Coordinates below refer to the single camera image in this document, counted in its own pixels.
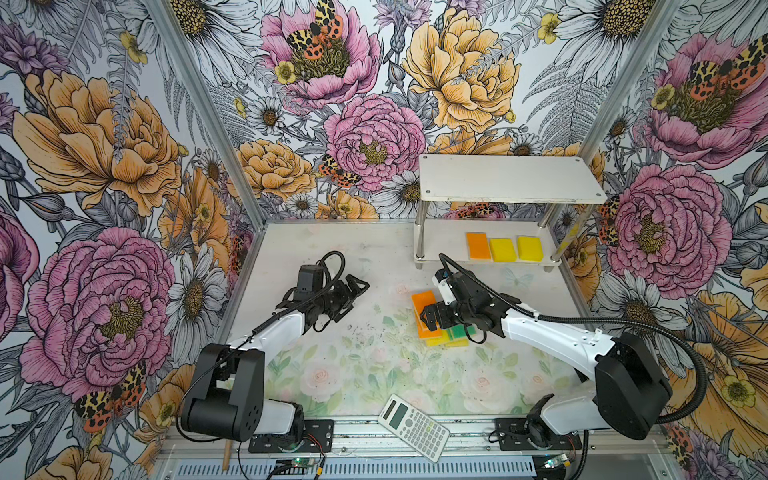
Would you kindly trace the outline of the orange sponge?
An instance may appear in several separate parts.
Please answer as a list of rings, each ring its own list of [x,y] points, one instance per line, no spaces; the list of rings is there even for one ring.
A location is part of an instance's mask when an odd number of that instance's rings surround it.
[[[421,319],[421,313],[423,310],[429,306],[436,303],[436,298],[432,291],[424,291],[421,293],[416,293],[411,296],[411,301],[413,305],[415,320],[416,320],[416,326],[417,326],[417,334],[418,337],[421,340],[431,340],[434,338],[439,338],[441,336],[441,332],[439,329],[430,330],[425,322]]]
[[[470,260],[489,261],[492,258],[489,241],[485,233],[467,232],[466,242]]]

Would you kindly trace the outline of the orange top sponge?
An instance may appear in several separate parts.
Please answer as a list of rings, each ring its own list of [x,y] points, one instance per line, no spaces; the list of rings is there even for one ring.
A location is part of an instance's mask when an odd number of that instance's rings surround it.
[[[485,233],[467,232],[466,242],[470,260],[489,261],[492,258],[489,241]]]

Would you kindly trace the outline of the yellow sponge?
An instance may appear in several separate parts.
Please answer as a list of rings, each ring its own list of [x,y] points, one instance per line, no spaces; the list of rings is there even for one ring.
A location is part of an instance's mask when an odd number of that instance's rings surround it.
[[[540,262],[544,259],[541,239],[534,236],[517,237],[517,253],[521,261]]]
[[[469,345],[469,340],[465,336],[454,336],[449,331],[442,331],[439,337],[431,337],[426,339],[425,345],[429,348],[463,348]]]
[[[515,244],[509,238],[492,238],[489,240],[489,248],[495,263],[514,263],[517,261]]]

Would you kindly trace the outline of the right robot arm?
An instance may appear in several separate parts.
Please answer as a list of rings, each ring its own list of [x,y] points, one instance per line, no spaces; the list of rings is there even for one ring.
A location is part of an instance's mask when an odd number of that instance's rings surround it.
[[[531,444],[544,448],[557,436],[606,429],[643,440],[660,419],[672,389],[639,337],[547,321],[509,295],[489,293],[473,273],[440,269],[433,284],[440,299],[419,315],[429,330],[474,326],[532,346],[580,375],[579,386],[543,395],[528,412],[522,433]]]

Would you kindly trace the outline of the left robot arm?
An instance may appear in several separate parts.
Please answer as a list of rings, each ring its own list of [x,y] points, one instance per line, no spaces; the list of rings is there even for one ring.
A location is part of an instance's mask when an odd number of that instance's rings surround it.
[[[370,284],[354,275],[326,279],[305,266],[277,311],[238,346],[209,344],[197,359],[176,425],[181,433],[246,442],[253,437],[305,437],[303,408],[265,394],[268,364],[289,344],[313,330],[319,318],[339,322]]]

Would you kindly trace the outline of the white two-tier shelf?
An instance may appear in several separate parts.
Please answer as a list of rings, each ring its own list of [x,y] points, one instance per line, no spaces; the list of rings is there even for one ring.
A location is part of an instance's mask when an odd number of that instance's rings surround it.
[[[542,257],[529,260],[546,271],[559,267],[575,233],[557,242],[550,225],[567,205],[589,208],[607,200],[603,188],[580,157],[423,154],[419,158],[420,202],[414,222],[413,261],[418,269],[444,253],[458,262],[479,264],[470,257],[466,235],[484,233],[489,239],[537,238]],[[473,203],[547,207],[539,219],[493,220],[457,216],[430,219],[437,203]]]

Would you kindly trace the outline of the green scouring sponge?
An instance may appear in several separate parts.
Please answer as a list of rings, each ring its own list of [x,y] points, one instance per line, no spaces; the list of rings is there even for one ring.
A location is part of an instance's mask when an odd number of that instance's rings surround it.
[[[447,332],[451,341],[468,340],[472,335],[476,333],[476,328],[474,325],[465,326],[459,324],[450,327]]]

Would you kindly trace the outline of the yellow bottom sponge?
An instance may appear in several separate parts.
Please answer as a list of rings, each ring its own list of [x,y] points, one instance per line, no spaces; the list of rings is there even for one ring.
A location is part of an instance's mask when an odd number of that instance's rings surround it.
[[[425,345],[429,348],[463,348],[469,345],[469,340],[465,336],[454,336],[449,331],[442,331],[439,337],[431,337],[426,339]]]

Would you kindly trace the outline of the white scientific calculator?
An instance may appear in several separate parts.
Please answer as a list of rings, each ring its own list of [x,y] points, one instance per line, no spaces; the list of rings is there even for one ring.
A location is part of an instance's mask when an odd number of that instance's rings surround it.
[[[437,463],[450,431],[398,395],[391,395],[377,417],[378,423],[418,454]]]

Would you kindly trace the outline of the green circuit board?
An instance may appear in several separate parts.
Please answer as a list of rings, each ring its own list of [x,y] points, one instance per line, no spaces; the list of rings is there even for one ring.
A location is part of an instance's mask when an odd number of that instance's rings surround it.
[[[299,475],[312,472],[321,474],[325,461],[320,458],[298,457],[292,459],[277,460],[272,471],[274,475]]]

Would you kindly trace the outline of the wooden stick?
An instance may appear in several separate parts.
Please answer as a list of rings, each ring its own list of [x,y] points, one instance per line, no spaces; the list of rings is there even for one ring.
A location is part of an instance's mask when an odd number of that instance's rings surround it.
[[[232,441],[227,440],[224,444],[224,450],[223,450],[223,458],[222,458],[222,466],[221,466],[223,472],[228,472],[230,470],[231,450],[232,450]]]

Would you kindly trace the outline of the aluminium front rail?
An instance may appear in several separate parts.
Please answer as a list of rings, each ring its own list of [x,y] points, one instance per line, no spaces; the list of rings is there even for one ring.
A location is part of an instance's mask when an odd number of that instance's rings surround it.
[[[437,415],[435,419],[450,432],[443,451],[445,457],[491,456],[503,451],[488,440],[495,429],[494,418],[488,415]],[[160,460],[215,459],[233,454],[237,443],[228,446],[222,441],[194,443],[176,433],[167,437],[160,449]],[[665,454],[669,451],[666,437],[655,427],[644,440],[627,439],[616,432],[600,430],[590,434],[587,450],[597,455]],[[375,416],[341,416],[334,419],[331,458],[414,457],[417,452],[377,423]]]

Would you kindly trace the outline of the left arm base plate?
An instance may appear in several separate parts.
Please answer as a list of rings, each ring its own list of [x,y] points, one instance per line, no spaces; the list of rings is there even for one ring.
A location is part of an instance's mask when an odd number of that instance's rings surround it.
[[[254,435],[248,445],[252,454],[325,453],[332,450],[335,422],[329,419],[305,420],[302,428],[287,434]]]

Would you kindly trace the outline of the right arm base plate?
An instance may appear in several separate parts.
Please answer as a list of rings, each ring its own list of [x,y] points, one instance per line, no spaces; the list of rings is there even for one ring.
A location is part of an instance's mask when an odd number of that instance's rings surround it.
[[[488,441],[498,444],[502,451],[580,451],[581,437],[578,434],[557,435],[540,421],[532,424],[524,417],[499,417]]]

